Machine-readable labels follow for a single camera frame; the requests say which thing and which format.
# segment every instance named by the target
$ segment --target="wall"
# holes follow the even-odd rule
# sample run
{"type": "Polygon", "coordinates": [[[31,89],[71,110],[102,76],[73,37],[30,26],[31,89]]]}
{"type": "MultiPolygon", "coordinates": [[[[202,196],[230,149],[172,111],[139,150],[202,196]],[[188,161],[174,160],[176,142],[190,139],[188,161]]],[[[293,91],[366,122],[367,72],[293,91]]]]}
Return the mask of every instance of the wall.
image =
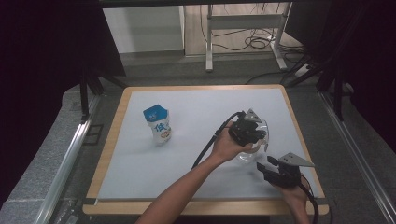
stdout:
{"type": "Polygon", "coordinates": [[[105,8],[119,53],[183,50],[183,7],[105,8]]]}

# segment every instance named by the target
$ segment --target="white board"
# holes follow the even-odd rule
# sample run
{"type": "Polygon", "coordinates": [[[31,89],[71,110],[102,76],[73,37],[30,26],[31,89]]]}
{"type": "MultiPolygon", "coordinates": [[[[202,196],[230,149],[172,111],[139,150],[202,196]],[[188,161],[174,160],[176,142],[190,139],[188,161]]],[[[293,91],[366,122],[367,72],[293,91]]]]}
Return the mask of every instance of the white board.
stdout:
{"type": "MultiPolygon", "coordinates": [[[[269,128],[268,150],[260,150],[256,161],[266,165],[266,156],[280,158],[289,152],[305,158],[281,89],[134,91],[98,199],[156,198],[191,169],[223,121],[250,108],[267,121],[269,128]],[[161,147],[152,142],[151,129],[143,116],[143,110],[156,104],[169,110],[172,128],[172,138],[161,147]]],[[[256,169],[256,161],[243,163],[233,159],[223,163],[193,199],[279,198],[279,192],[256,169]]],[[[301,170],[318,195],[310,170],[301,170]]]]}

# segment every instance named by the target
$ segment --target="clear plastic cup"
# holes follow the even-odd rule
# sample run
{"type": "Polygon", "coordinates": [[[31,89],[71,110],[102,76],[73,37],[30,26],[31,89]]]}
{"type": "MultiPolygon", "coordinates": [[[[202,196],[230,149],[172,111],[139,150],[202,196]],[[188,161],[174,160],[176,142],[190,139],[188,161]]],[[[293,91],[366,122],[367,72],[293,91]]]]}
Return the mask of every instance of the clear plastic cup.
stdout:
{"type": "Polygon", "coordinates": [[[268,130],[268,124],[264,119],[262,119],[262,123],[259,123],[259,127],[257,127],[257,130],[265,131],[266,135],[263,139],[259,139],[259,141],[257,141],[257,143],[253,145],[250,151],[239,153],[236,157],[238,160],[242,162],[251,162],[254,161],[254,159],[256,158],[259,149],[262,148],[265,152],[267,151],[270,133],[268,130]]]}

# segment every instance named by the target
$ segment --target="aluminum rail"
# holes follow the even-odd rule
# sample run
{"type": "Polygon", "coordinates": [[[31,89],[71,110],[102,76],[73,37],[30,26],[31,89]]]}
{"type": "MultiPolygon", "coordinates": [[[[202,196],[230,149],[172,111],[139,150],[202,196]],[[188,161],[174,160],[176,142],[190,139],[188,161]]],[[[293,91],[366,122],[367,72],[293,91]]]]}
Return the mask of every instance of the aluminum rail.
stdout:
{"type": "Polygon", "coordinates": [[[67,178],[70,175],[70,172],[73,168],[76,157],[79,153],[81,145],[83,143],[84,137],[91,125],[92,114],[96,109],[100,100],[100,96],[93,96],[90,103],[90,116],[88,117],[85,123],[79,124],[76,130],[76,133],[70,143],[69,148],[64,155],[64,159],[61,163],[61,166],[56,173],[56,176],[52,180],[52,184],[49,187],[49,191],[47,192],[46,198],[44,202],[41,204],[38,214],[35,218],[35,224],[45,224],[49,223],[50,218],[52,216],[53,210],[61,196],[61,193],[64,189],[64,184],[66,183],[67,178]]]}

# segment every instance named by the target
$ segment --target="black cable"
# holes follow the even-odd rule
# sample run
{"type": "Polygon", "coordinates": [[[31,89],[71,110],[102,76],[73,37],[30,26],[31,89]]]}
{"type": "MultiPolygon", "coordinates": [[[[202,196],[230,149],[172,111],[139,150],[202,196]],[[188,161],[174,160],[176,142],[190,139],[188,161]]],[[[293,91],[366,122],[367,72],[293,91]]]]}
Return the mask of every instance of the black cable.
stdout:
{"type": "Polygon", "coordinates": [[[252,77],[247,82],[245,82],[245,85],[248,85],[249,82],[251,82],[252,80],[254,80],[256,78],[259,78],[259,77],[265,77],[265,76],[268,76],[268,75],[275,75],[275,74],[284,74],[284,73],[286,73],[286,72],[263,73],[263,74],[255,76],[255,77],[252,77]]]}
{"type": "Polygon", "coordinates": [[[309,192],[309,190],[303,185],[303,183],[299,183],[298,187],[303,190],[303,192],[308,196],[309,201],[312,203],[314,206],[314,219],[312,220],[313,224],[318,223],[318,214],[319,214],[319,209],[318,209],[318,204],[317,201],[315,201],[314,196],[309,192]]]}
{"type": "Polygon", "coordinates": [[[193,169],[195,166],[197,166],[199,164],[199,162],[201,161],[202,157],[206,154],[206,152],[209,150],[210,146],[212,146],[212,144],[215,142],[216,138],[219,136],[219,134],[223,131],[223,129],[225,128],[225,126],[228,124],[228,122],[230,122],[230,120],[232,120],[235,116],[239,116],[241,115],[242,112],[236,112],[233,115],[231,115],[226,121],[224,121],[221,126],[218,128],[218,130],[215,132],[215,134],[213,134],[212,138],[209,140],[209,142],[206,144],[206,146],[204,147],[204,149],[201,151],[201,153],[199,154],[198,158],[195,160],[194,165],[191,167],[191,169],[193,169]]]}

